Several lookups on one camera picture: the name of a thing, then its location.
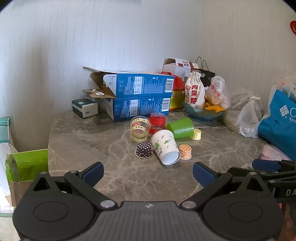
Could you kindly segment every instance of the white wallpaper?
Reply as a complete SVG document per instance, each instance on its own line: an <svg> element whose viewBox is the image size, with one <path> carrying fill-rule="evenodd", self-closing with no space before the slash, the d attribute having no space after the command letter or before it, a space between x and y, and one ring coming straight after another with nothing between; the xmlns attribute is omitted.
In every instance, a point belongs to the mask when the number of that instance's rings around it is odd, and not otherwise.
<svg viewBox="0 0 296 241"><path fill-rule="evenodd" d="M296 13L281 0L14 0L0 13L0 118L19 151L48 145L53 118L92 88L90 72L160 71L207 60L230 90L295 72Z"/></svg>

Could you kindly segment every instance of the green cup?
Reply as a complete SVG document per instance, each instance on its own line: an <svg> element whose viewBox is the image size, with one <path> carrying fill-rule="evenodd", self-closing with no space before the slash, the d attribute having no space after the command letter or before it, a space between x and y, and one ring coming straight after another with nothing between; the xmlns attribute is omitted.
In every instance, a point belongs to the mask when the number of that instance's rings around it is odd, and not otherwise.
<svg viewBox="0 0 296 241"><path fill-rule="evenodd" d="M175 139L191 137L194 132L192 120L188 117L169 123L166 129L174 134Z"/></svg>

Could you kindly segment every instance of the green bag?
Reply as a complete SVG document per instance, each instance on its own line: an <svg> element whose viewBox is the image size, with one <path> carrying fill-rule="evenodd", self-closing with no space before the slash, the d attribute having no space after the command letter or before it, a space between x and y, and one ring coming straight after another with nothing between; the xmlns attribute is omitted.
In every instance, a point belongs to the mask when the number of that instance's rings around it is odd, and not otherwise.
<svg viewBox="0 0 296 241"><path fill-rule="evenodd" d="M5 166L8 181L32 181L40 172L48 172L48 149L9 154Z"/></svg>

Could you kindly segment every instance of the black gift bag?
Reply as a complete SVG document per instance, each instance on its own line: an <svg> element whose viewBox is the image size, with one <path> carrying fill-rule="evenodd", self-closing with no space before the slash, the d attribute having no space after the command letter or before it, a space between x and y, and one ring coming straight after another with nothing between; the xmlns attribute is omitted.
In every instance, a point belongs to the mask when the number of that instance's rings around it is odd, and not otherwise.
<svg viewBox="0 0 296 241"><path fill-rule="evenodd" d="M216 73L213 73L213 72L209 71L209 68L207 67L207 62L205 60L202 61L202 58L200 56L197 58L196 63L198 62L199 58L200 58L200 62L202 64L201 64L200 69L197 69L197 70L199 70L199 72L201 73L200 80L202 81L204 87L207 87L207 86L211 85L211 79L213 77L215 77ZM205 65L207 67L207 70L203 69L203 63L204 62L205 62Z"/></svg>

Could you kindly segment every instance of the barcode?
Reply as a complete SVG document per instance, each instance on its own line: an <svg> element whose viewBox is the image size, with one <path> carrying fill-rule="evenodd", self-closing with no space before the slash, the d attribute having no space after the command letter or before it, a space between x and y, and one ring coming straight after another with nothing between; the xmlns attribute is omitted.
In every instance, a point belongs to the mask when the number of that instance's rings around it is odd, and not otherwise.
<svg viewBox="0 0 296 241"><path fill-rule="evenodd" d="M142 93L142 79L143 79L143 77L141 77L141 76L135 76L135 81L133 84L133 94L134 95L139 95Z"/></svg>
<svg viewBox="0 0 296 241"><path fill-rule="evenodd" d="M173 92L174 79L167 79L165 92Z"/></svg>
<svg viewBox="0 0 296 241"><path fill-rule="evenodd" d="M170 109L170 98L163 98L163 102L161 104L161 111L169 111Z"/></svg>
<svg viewBox="0 0 296 241"><path fill-rule="evenodd" d="M130 101L130 116L136 116L138 114L138 100Z"/></svg>

